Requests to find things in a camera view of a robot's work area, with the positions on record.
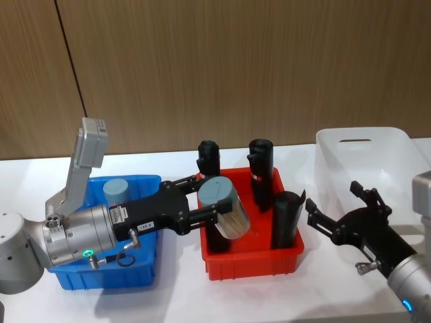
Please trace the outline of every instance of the red plastic bin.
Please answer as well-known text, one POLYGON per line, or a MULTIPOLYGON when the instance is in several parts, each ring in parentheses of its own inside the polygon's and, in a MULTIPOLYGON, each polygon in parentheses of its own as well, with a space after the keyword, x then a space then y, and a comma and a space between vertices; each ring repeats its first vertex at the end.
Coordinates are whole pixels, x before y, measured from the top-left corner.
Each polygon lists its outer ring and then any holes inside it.
MULTIPOLYGON (((232 240, 227 252, 213 253, 207 245, 205 228, 201 228, 202 259, 210 281, 293 273, 298 255, 304 251, 299 230, 292 248, 271 249, 272 209, 260 213, 253 201, 250 168, 222 170, 241 199, 251 221, 247 234, 232 240)), ((279 172, 274 168, 274 192, 284 191, 279 172)))

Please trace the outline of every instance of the black cylinder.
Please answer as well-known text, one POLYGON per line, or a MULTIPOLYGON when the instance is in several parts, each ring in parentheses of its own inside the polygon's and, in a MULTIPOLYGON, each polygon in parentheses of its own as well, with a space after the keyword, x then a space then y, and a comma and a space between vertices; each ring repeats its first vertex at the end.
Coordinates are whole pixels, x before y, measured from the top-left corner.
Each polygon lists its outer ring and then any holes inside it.
POLYGON ((218 145, 211 140, 202 141, 198 146, 199 158, 197 167, 203 177, 220 175, 220 151, 218 145))
POLYGON ((253 198, 259 210, 265 212, 273 203, 273 143, 266 139, 255 139, 248 148, 253 198))
POLYGON ((291 248, 294 245, 296 228, 304 201, 305 191, 301 196, 293 192, 276 194, 273 206, 272 249, 291 248))
MULTIPOLYGON (((202 178, 219 176, 220 150, 217 143, 211 140, 202 141, 197 151, 199 158, 196 163, 202 178)), ((208 248, 212 252, 225 252, 230 249, 231 241, 222 236, 214 224, 207 223, 205 233, 207 235, 208 248)))

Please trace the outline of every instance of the white table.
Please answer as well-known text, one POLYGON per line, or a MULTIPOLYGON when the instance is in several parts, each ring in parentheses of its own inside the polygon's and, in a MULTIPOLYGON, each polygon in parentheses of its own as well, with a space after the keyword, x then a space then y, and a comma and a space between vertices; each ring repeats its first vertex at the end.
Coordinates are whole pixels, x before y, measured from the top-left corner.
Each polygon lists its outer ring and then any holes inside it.
MULTIPOLYGON (((431 139, 415 144, 431 160, 431 139)), ((248 166, 248 149, 221 151, 222 168, 248 166)), ((196 151, 106 156, 92 176, 159 174, 173 180, 197 173, 196 151)), ((319 204, 314 185, 314 145, 276 147, 274 166, 286 190, 319 204)), ((44 219, 44 202, 64 187, 69 158, 0 161, 0 209, 44 219)), ((190 199, 192 208, 196 198, 190 199)), ((201 258, 199 230, 179 237, 161 234, 156 282, 145 289, 64 291, 45 271, 31 289, 0 295, 5 323, 84 322, 409 322, 403 306, 374 271, 360 277, 353 247, 334 246, 306 224, 299 229, 306 250, 295 273, 210 281, 201 258)))

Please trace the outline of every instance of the black cable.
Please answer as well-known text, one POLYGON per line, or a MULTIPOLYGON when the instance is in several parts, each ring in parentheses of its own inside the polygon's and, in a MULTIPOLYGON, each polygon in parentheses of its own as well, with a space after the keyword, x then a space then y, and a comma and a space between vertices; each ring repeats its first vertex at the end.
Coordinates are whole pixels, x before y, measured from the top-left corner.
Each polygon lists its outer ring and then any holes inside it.
POLYGON ((117 264, 121 267, 130 267, 132 264, 134 264, 136 262, 136 258, 134 255, 132 254, 125 254, 122 250, 117 254, 117 256, 115 257, 115 261, 117 262, 117 264), (123 258, 130 258, 131 261, 128 263, 123 263, 120 261, 120 259, 123 258))

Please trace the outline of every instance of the wooden panel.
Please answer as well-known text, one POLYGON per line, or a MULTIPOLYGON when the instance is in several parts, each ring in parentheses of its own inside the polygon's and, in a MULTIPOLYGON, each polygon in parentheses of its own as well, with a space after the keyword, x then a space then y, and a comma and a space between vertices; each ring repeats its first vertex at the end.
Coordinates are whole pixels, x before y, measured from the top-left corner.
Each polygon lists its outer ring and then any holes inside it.
POLYGON ((431 136, 431 1, 59 0, 111 152, 314 142, 329 127, 431 136))
POLYGON ((0 1, 0 159, 70 155, 84 110, 53 0, 0 1))

